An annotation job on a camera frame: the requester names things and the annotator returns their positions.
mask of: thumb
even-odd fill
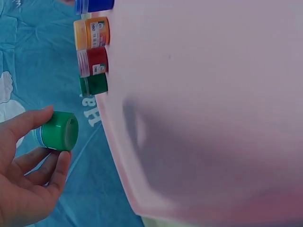
[[[2,126],[4,130],[8,130],[14,141],[17,141],[25,136],[32,129],[36,129],[48,122],[53,115],[53,106],[47,106],[42,110],[26,111],[6,122]]]

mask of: green lid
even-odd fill
[[[83,97],[88,97],[108,91],[105,73],[80,78],[80,87]]]
[[[52,118],[42,125],[42,141],[48,148],[70,151],[74,148],[79,133],[78,120],[72,113],[53,113]]]

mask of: fingernail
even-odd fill
[[[52,109],[53,109],[53,105],[48,105],[43,108],[43,110],[52,110]]]

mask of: blue fabric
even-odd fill
[[[121,186],[95,99],[80,95],[72,26],[77,19],[73,7],[53,0],[0,0],[0,75],[11,75],[0,82],[11,77],[13,87],[9,101],[0,99],[0,117],[53,104],[74,113],[80,126],[64,193],[50,217],[33,226],[141,227]],[[17,155],[35,146],[28,134]]]

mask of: jar label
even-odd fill
[[[106,72],[105,64],[93,65],[93,75],[97,75],[105,72]]]
[[[91,23],[90,24],[90,33],[91,33],[91,48],[105,46],[106,28],[105,28],[104,21]]]

